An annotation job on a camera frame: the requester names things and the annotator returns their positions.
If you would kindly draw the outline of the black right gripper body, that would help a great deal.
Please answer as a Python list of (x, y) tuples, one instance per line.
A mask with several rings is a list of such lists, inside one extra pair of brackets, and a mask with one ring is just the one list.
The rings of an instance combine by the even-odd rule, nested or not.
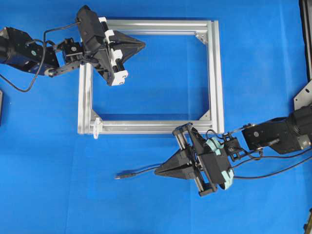
[(210, 193), (214, 193), (217, 191), (217, 186), (209, 185), (209, 180), (208, 182), (204, 181), (204, 178), (201, 174), (202, 168), (197, 160), (197, 156), (193, 147), (193, 142), (192, 140), (196, 139), (197, 136), (192, 130), (193, 124), (192, 123), (187, 123), (184, 125), (181, 125), (179, 127), (176, 127), (173, 131), (173, 135), (177, 139), (177, 143), (179, 145), (179, 149), (184, 150), (187, 149), (189, 151), (189, 163), (187, 165), (184, 165), (184, 167), (189, 167), (192, 166), (194, 171), (195, 171), (195, 183), (198, 188), (198, 194), (200, 196), (205, 196)]

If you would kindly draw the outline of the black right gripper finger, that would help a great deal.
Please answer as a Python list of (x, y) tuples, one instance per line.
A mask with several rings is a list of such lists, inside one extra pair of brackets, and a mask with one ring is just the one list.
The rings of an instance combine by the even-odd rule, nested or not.
[(154, 171), (156, 176), (173, 177), (179, 179), (195, 179), (195, 171), (192, 166), (179, 167), (170, 170), (163, 170), (158, 168)]
[(180, 149), (161, 165), (161, 170), (175, 170), (181, 166), (187, 165), (189, 161), (189, 151), (187, 149)]

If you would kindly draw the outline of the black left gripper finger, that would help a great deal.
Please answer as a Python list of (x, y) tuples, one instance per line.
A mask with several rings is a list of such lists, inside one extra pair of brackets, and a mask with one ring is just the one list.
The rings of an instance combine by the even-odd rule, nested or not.
[(123, 71), (124, 62), (133, 55), (140, 52), (146, 46), (145, 43), (117, 43), (114, 45), (115, 52), (115, 66), (114, 71)]
[(115, 40), (114, 42), (117, 44), (134, 44), (136, 47), (145, 47), (146, 43), (140, 41), (136, 38), (133, 38), (129, 35), (126, 35), (120, 31), (114, 30)]

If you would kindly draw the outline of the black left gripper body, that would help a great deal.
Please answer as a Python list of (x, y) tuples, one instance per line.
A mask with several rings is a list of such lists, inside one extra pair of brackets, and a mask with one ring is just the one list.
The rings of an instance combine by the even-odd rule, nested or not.
[(108, 28), (105, 17), (98, 18), (104, 30), (103, 45), (99, 48), (94, 58), (98, 60), (97, 72), (104, 78), (107, 85), (118, 86), (125, 83), (128, 71), (124, 69), (121, 59), (123, 52), (116, 49), (115, 43), (118, 40), (117, 31)]

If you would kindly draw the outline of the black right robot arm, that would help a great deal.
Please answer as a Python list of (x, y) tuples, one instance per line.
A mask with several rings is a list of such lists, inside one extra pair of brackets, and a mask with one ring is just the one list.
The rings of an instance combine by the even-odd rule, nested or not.
[(155, 175), (179, 179), (193, 179), (204, 196), (231, 187), (234, 170), (231, 161), (259, 153), (270, 147), (283, 155), (297, 152), (312, 143), (312, 106), (303, 106), (288, 117), (270, 119), (260, 124), (248, 124), (240, 128), (249, 151), (241, 148), (238, 139), (231, 132), (222, 136), (202, 137), (187, 123), (176, 127), (173, 135), (179, 150), (155, 170)]

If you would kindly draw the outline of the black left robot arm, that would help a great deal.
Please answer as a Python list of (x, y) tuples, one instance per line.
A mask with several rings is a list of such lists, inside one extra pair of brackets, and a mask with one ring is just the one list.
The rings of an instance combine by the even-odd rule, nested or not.
[(73, 38), (55, 44), (31, 38), (26, 32), (5, 27), (0, 31), (0, 62), (36, 76), (55, 77), (87, 63), (104, 78), (107, 85), (125, 83), (126, 60), (145, 48), (143, 41), (117, 30), (110, 30), (105, 17), (99, 19), (105, 32), (103, 45), (90, 52), (83, 42)]

